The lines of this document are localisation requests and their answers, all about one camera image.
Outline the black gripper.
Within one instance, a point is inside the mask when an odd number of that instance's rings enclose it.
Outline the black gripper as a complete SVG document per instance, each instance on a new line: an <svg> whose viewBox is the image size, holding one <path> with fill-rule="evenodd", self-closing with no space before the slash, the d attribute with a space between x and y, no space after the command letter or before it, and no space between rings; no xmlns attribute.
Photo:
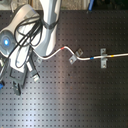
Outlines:
<svg viewBox="0 0 128 128"><path fill-rule="evenodd" d="M17 71L20 73L20 77L13 76L12 72ZM28 62L21 68L10 68L9 69L9 78L13 82L13 91L16 95L21 95L21 87L24 87L25 79L27 72L30 72L31 77L33 78L34 82L37 82L40 79L39 74L34 66L32 58L29 58Z"/></svg>

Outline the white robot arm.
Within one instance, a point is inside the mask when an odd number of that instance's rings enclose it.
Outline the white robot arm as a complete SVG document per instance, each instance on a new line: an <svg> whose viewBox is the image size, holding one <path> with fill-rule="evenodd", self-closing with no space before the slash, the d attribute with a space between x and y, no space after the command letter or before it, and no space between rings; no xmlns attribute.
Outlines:
<svg viewBox="0 0 128 128"><path fill-rule="evenodd" d="M20 5L14 10L9 25L0 31L0 53L5 57L0 79L3 79L6 69L9 73L17 70L23 74L20 80L10 76L16 95L21 94L27 71L35 81L39 79L31 54L48 59L56 43L61 0L39 1L42 14L30 4Z"/></svg>

